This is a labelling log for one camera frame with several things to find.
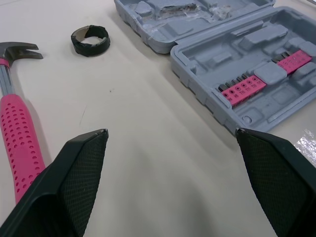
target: hammer claw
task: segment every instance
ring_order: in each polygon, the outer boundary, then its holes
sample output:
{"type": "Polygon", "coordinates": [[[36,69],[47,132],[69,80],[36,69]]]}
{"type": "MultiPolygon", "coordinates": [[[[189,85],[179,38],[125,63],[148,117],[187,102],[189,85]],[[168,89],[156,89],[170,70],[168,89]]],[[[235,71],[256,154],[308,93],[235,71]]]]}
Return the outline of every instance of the hammer claw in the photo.
{"type": "Polygon", "coordinates": [[[6,46],[7,48],[18,48],[18,49],[31,49],[31,50],[38,50],[38,46],[33,43],[24,43],[24,42],[9,42],[6,46]]]}
{"type": "Polygon", "coordinates": [[[18,50],[16,54],[16,59],[22,58],[33,58],[33,59],[43,59],[43,56],[40,53],[28,51],[28,50],[18,50]]]}
{"type": "Polygon", "coordinates": [[[24,42],[3,42],[0,43],[0,58],[5,59],[9,65],[21,58],[42,59],[40,53],[29,50],[38,50],[38,46],[33,43],[24,42]]]}

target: gray plastic tool case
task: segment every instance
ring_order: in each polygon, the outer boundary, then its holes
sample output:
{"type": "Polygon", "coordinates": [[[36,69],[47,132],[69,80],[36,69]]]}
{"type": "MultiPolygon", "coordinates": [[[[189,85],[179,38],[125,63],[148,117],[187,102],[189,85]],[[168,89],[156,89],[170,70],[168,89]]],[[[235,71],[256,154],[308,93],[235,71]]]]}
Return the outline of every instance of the gray plastic tool case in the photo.
{"type": "Polygon", "coordinates": [[[273,0],[115,0],[124,22],[232,134],[266,132],[316,97],[316,22],[273,0]],[[287,75],[271,59],[302,50],[312,61],[287,75]],[[267,86],[232,107],[218,87],[242,74],[267,86]]]}

